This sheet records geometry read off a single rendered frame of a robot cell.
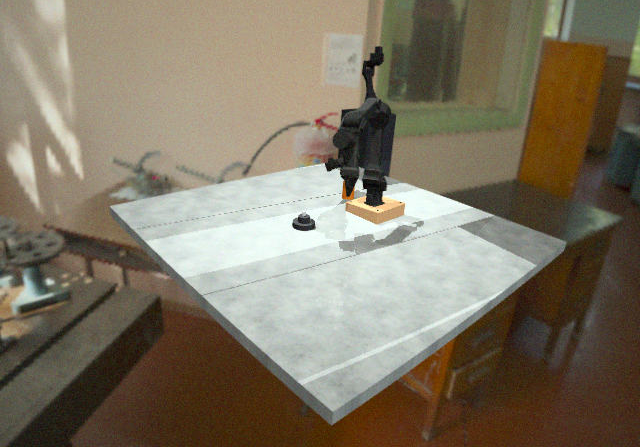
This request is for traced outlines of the orange cylinder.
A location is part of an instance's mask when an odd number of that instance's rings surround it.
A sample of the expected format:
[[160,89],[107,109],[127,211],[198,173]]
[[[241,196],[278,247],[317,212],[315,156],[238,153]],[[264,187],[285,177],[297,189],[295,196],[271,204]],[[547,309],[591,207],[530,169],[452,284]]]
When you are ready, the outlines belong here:
[[345,181],[343,181],[342,199],[354,200],[354,190],[355,190],[355,187],[354,187],[350,197],[347,197],[346,196]]

